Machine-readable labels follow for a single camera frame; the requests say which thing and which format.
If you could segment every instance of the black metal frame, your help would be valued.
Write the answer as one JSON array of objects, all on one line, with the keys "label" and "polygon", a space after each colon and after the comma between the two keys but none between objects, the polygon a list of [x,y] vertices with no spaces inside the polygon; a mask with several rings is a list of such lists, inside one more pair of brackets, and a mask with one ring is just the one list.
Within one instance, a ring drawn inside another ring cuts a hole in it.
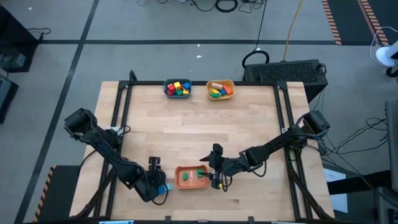
[{"label": "black metal frame", "polygon": [[[130,80],[128,81],[119,81],[119,86],[118,86],[118,93],[116,95],[116,101],[113,109],[113,116],[112,116],[112,121],[111,121],[111,126],[115,126],[118,118],[118,112],[119,112],[119,107],[120,107],[120,102],[121,102],[121,97],[122,97],[122,92],[125,88],[127,88],[127,94],[126,94],[126,100],[124,102],[124,108],[123,108],[123,116],[122,116],[122,121],[121,121],[121,127],[125,127],[126,121],[127,121],[127,115],[128,115],[128,110],[129,110],[129,104],[130,104],[130,99],[131,99],[131,90],[134,85],[163,85],[163,81],[138,81],[137,77],[135,76],[133,71],[130,71]],[[192,81],[192,85],[206,85],[207,81]],[[282,113],[282,105],[280,103],[280,96],[279,96],[279,88],[283,90],[284,93],[284,100],[286,104],[286,110],[287,110],[287,116],[289,120],[289,125],[294,124],[294,119],[293,119],[293,113],[292,113],[292,107],[290,105],[290,99],[289,99],[289,92],[287,91],[287,84],[286,82],[267,82],[267,83],[259,83],[259,82],[234,82],[235,85],[237,86],[272,86],[274,89],[274,95],[275,95],[275,102],[276,102],[276,110],[278,114],[278,119],[279,119],[279,126],[280,126],[280,131],[283,132],[285,129],[285,124],[284,124],[284,117]],[[117,152],[121,153],[121,149],[123,146],[123,136],[121,137],[121,144],[117,148]],[[284,154],[285,154],[285,163],[286,165],[291,162],[290,154],[289,154],[289,148],[284,148]],[[300,157],[300,154],[298,151],[295,152],[295,160],[297,161],[297,169],[298,169],[298,174],[300,176],[301,181],[306,185],[305,183],[305,175],[304,175],[304,170],[302,166],[302,160]],[[106,177],[106,174],[109,171],[108,163],[104,161],[103,163],[103,168],[101,171],[101,178],[99,181],[99,185],[101,185]],[[289,177],[289,187],[290,187],[290,194],[292,197],[292,206],[293,206],[293,211],[294,211],[294,217],[295,220],[303,220],[303,218],[300,215],[300,209],[299,209],[299,200],[297,197],[297,192],[295,188],[295,182],[291,177]],[[106,212],[105,216],[106,218],[110,219],[111,218],[111,213],[112,213],[112,207],[113,207],[113,200],[114,200],[114,193],[116,190],[116,177],[112,180],[111,186],[109,189],[109,197],[106,205]],[[309,206],[309,203],[305,198],[304,199],[304,205],[305,205],[305,212],[307,215],[307,219],[312,219],[312,209]],[[100,210],[101,210],[101,204],[102,204],[102,197],[99,198],[95,210],[94,210],[94,217],[98,217],[100,215]],[[170,216],[166,216],[165,220],[135,220],[134,223],[198,223],[198,221],[172,221]],[[248,217],[247,222],[230,222],[230,221],[225,221],[225,222],[211,222],[208,221],[207,223],[271,223],[271,222],[255,222],[254,217]]]}]

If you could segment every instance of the white paper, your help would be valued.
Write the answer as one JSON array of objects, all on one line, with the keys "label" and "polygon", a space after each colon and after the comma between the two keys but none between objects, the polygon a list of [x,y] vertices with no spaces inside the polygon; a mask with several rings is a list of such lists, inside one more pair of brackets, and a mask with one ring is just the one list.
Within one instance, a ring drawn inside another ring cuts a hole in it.
[{"label": "white paper", "polygon": [[[323,168],[323,173],[325,174],[327,182],[342,180],[346,178],[345,174],[325,168]],[[330,199],[334,210],[348,213],[347,194],[331,195]]]}]

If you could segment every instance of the orange tray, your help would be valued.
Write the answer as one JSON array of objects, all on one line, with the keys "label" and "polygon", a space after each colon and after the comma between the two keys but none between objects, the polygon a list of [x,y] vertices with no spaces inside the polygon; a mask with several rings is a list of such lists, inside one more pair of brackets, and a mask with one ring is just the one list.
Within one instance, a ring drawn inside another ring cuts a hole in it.
[{"label": "orange tray", "polygon": [[[175,186],[178,189],[200,189],[204,188],[209,184],[209,178],[197,176],[197,169],[202,169],[203,172],[207,172],[205,165],[191,166],[191,167],[177,167],[175,169]],[[183,179],[184,172],[188,173],[188,180]]]}]

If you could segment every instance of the floor mat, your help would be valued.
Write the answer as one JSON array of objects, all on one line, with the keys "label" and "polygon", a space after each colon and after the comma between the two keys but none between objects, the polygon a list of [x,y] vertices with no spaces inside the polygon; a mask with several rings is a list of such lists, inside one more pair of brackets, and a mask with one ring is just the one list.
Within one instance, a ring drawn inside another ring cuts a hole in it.
[{"label": "floor mat", "polygon": [[[398,29],[396,0],[322,0],[322,4],[338,45],[370,45],[381,27]],[[397,40],[398,34],[383,29],[375,42],[392,45]]]}]

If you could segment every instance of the yellow cable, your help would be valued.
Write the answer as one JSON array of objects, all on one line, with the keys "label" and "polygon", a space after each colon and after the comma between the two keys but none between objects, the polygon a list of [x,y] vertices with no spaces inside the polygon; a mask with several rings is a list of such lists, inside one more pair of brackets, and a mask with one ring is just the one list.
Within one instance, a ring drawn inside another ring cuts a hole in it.
[{"label": "yellow cable", "polygon": [[290,25],[289,33],[287,34],[287,40],[286,40],[286,46],[285,46],[285,53],[284,53],[284,60],[286,58],[286,53],[287,53],[287,47],[289,46],[289,39],[290,39],[290,33],[292,32],[292,28],[294,25],[294,21],[296,21],[297,15],[299,14],[299,11],[301,9],[301,5],[303,3],[303,0],[300,0],[300,3],[298,4],[298,8],[296,10],[296,14],[294,15],[292,25]]}]

